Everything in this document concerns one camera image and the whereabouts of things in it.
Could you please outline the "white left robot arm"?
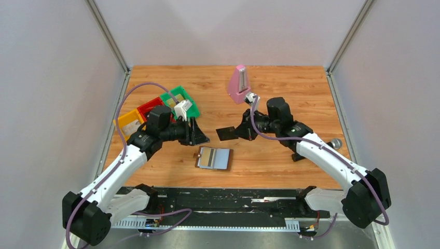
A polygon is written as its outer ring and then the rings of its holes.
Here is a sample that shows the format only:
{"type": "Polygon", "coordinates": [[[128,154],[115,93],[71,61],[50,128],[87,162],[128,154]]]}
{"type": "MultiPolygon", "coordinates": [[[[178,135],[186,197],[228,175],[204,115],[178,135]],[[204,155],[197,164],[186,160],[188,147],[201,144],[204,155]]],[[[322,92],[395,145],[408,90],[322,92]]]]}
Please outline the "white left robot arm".
{"type": "Polygon", "coordinates": [[[195,117],[179,117],[172,122],[172,115],[167,106],[154,107],[147,121],[128,138],[119,156],[99,177],[79,193],[70,191],[63,197],[62,225],[69,248],[73,247],[71,234],[87,245],[96,246],[105,239],[112,224],[137,211],[156,207],[157,192],[145,184],[138,185],[119,200],[115,200],[114,195],[164,142],[178,141],[184,146],[209,142],[195,117]]]}

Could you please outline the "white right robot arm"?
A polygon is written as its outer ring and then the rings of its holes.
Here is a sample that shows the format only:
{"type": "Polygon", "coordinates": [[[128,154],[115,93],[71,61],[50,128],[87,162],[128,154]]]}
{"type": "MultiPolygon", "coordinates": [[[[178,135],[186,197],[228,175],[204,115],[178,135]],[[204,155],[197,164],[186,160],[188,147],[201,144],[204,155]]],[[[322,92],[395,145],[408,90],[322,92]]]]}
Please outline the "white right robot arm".
{"type": "Polygon", "coordinates": [[[267,114],[257,110],[260,97],[248,93],[239,103],[250,106],[236,128],[238,137],[252,141],[258,135],[289,148],[294,160],[308,159],[339,183],[343,191],[317,187],[304,194],[306,205],[314,211],[344,213],[359,228],[371,223],[387,226],[391,197],[386,175],[378,168],[368,170],[337,151],[339,140],[323,141],[310,127],[294,119],[282,97],[267,101],[267,114]]]}

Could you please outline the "brown leather card holder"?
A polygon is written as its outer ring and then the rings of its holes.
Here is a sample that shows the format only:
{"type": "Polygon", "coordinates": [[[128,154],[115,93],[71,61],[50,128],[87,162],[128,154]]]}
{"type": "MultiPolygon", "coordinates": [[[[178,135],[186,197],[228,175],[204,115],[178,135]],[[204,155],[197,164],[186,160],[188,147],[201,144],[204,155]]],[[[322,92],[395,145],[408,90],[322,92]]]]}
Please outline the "brown leather card holder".
{"type": "Polygon", "coordinates": [[[196,160],[196,168],[230,171],[233,161],[233,149],[200,146],[193,157],[196,160]]]}

